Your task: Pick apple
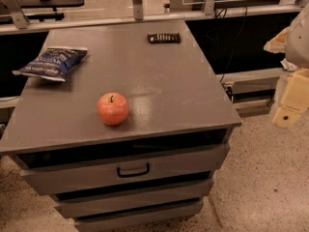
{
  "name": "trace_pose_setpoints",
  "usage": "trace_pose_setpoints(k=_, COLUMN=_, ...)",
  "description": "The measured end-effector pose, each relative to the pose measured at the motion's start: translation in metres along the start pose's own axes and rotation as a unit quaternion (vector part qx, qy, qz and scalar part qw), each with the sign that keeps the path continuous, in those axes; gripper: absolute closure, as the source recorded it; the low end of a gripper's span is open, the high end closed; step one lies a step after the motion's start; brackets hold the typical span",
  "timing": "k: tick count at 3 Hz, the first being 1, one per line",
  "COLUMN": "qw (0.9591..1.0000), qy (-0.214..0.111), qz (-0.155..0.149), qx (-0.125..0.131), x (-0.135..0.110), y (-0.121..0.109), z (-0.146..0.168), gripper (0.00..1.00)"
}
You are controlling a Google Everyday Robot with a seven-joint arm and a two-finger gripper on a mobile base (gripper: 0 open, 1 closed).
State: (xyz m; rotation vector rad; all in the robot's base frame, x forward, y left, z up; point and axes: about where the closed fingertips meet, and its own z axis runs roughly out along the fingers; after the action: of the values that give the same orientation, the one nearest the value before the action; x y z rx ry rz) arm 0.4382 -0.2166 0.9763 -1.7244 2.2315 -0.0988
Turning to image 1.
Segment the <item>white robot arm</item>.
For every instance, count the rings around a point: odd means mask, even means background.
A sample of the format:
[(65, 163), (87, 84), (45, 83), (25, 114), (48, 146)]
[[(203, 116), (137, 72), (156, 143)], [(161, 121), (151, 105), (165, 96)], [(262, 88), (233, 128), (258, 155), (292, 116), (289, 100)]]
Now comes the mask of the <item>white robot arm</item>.
[(286, 129), (309, 108), (309, 4), (289, 27), (265, 44), (264, 50), (284, 53), (286, 63), (297, 67), (287, 77), (285, 89), (281, 89), (283, 94), (271, 120), (273, 125)]

